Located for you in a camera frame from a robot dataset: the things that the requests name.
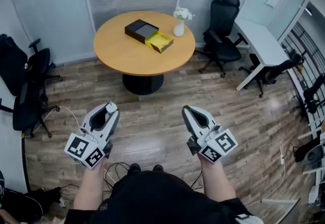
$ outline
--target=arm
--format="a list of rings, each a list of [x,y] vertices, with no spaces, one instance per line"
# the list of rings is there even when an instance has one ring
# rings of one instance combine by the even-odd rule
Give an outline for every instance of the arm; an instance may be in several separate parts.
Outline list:
[[[97,210],[103,201],[103,176],[105,159],[92,170],[86,168],[82,184],[75,197],[74,209]]]
[[[10,215],[6,210],[0,209],[0,217],[4,220],[4,222],[9,224],[19,224],[17,220],[14,219],[12,215]]]
[[[213,165],[202,156],[199,156],[199,159],[202,165],[205,195],[217,202],[235,198],[235,190],[224,173],[222,164],[217,162]]]

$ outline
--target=white vase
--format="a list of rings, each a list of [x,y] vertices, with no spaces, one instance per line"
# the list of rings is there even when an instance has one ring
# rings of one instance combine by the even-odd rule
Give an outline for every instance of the white vase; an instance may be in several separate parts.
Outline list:
[[[178,24],[174,28],[174,35],[182,37],[184,34],[184,19],[178,19]]]

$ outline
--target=black office chair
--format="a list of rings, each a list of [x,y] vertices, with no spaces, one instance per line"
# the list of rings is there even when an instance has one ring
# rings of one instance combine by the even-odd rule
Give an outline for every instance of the black office chair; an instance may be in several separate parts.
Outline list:
[[[248,74],[251,74],[253,70],[259,65],[258,57],[255,54],[249,55],[251,61],[253,62],[253,66],[250,69],[246,69],[244,67],[240,67],[239,70],[244,70]],[[271,85],[275,84],[276,78],[285,70],[291,69],[297,64],[300,63],[302,57],[299,54],[296,54],[294,59],[285,60],[283,63],[273,67],[264,67],[244,88],[248,88],[248,85],[255,80],[258,84],[259,89],[261,90],[261,94],[259,95],[260,98],[263,97],[263,86],[264,85]]]
[[[308,118],[307,111],[311,114],[314,114],[317,112],[317,107],[322,105],[324,103],[320,102],[319,100],[314,99],[314,95],[317,93],[317,91],[320,89],[320,87],[325,83],[325,74],[320,74],[318,78],[316,79],[315,83],[310,87],[304,90],[304,98],[305,101],[297,96],[298,101],[300,103],[300,107],[302,109],[302,116]]]
[[[48,137],[52,137],[42,120],[42,114],[56,109],[58,106],[46,108],[40,99],[40,87],[28,78],[27,55],[17,46],[8,42],[7,37],[0,36],[0,76],[15,99],[14,109],[1,105],[0,110],[13,113],[13,129],[23,131],[30,129],[30,136],[38,121],[45,129]]]
[[[45,81],[53,78],[58,78],[62,81],[63,78],[60,75],[48,75],[50,69],[55,68],[55,64],[53,62],[50,64],[50,49],[46,48],[41,51],[37,49],[37,43],[40,41],[41,39],[37,39],[29,45],[29,48],[32,47],[34,49],[35,54],[32,55],[27,62],[28,67],[30,67],[28,77],[31,81],[43,87],[42,98],[47,101]],[[8,43],[12,48],[19,49],[11,37],[8,37]]]
[[[237,49],[237,45],[246,40],[241,34],[238,34],[239,39],[232,43],[232,41],[227,38],[230,35],[235,19],[239,12],[239,0],[213,0],[211,3],[211,18],[210,26],[203,33],[204,41],[206,46],[203,51],[197,51],[210,58],[208,63],[199,72],[202,73],[207,66],[215,61],[219,68],[222,70],[221,77],[225,76],[225,71],[221,65],[223,62],[231,62],[239,60],[242,55]]]

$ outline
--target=table top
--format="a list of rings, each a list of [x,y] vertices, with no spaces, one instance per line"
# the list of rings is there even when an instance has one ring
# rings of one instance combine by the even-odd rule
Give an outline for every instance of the table top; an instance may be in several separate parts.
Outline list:
[[[124,27],[141,19],[159,28],[174,39],[163,53],[127,36]],[[177,19],[154,11],[134,11],[116,16],[97,31],[93,48],[97,57],[107,66],[124,74],[154,76],[175,70],[184,65],[195,49],[192,32],[185,26],[182,37],[173,34]]]
[[[236,18],[235,24],[265,66],[276,66],[288,59],[278,41],[265,26],[240,18]]]

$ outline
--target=black table base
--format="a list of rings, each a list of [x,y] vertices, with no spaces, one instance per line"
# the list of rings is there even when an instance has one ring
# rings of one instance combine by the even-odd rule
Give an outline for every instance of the black table base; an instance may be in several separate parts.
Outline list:
[[[128,91],[137,95],[148,95],[160,89],[164,82],[163,75],[133,76],[123,74],[123,84]]]

